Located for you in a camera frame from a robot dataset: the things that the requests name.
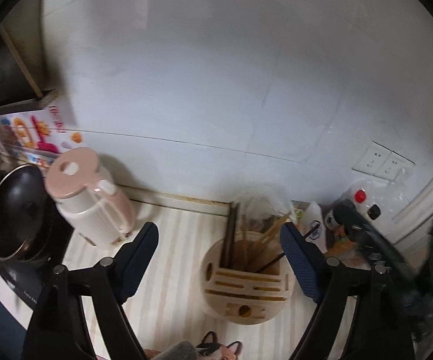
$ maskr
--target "striped countertop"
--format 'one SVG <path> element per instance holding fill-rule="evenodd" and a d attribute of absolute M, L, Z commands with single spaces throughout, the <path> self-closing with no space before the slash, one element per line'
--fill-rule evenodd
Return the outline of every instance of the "striped countertop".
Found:
<path fill-rule="evenodd" d="M 226 217 L 178 210 L 146 203 L 136 203 L 136 228 L 146 221 L 154 222 L 160 241 L 136 292 L 124 304 L 124 311 L 145 349 L 163 351 L 170 345 L 188 339 L 194 345 L 213 330 L 222 344 L 239 340 L 243 351 L 239 360 L 286 360 L 294 351 L 315 310 L 313 301 L 295 285 L 291 302 L 273 320 L 260 325 L 243 326 L 207 316 L 198 303 L 198 270 L 207 250 L 224 237 Z M 99 250 L 74 233 L 64 264 L 70 269 L 93 266 L 117 249 Z M 83 298 L 85 316 L 95 352 L 109 358 L 91 298 Z M 349 298 L 340 331 L 330 359 L 343 350 L 354 309 Z"/>

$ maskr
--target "red bottle cap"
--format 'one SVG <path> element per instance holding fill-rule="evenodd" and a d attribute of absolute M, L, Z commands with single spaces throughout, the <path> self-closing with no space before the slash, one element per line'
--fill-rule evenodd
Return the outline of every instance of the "red bottle cap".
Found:
<path fill-rule="evenodd" d="M 366 199 L 366 193 L 364 190 L 358 190 L 355 193 L 355 202 L 363 203 Z"/>

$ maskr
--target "electrical outlet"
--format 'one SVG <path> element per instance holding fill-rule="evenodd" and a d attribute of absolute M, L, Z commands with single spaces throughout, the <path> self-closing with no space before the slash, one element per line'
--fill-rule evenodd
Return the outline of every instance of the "electrical outlet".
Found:
<path fill-rule="evenodd" d="M 373 175 L 385 163 L 390 154 L 391 151 L 386 147 L 372 142 L 352 169 Z"/>
<path fill-rule="evenodd" d="M 400 156 L 392 151 L 390 156 L 383 165 L 374 173 L 376 177 L 386 180 L 394 180 L 402 168 L 414 167 L 415 164 L 405 157 Z"/>

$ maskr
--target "black wok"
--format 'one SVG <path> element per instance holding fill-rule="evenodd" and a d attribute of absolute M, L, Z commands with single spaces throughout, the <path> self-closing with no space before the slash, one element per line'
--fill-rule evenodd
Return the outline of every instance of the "black wok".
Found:
<path fill-rule="evenodd" d="M 35 258 L 48 240 L 54 203 L 40 169 L 24 164 L 0 182 L 0 261 Z"/>

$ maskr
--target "cat face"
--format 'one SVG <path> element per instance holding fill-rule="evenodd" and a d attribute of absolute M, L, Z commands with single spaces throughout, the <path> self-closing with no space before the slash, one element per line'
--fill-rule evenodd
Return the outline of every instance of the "cat face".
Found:
<path fill-rule="evenodd" d="M 237 360 L 241 342 L 235 341 L 228 346 L 218 343 L 217 333 L 208 332 L 201 344 L 196 346 L 198 357 L 205 360 Z"/>

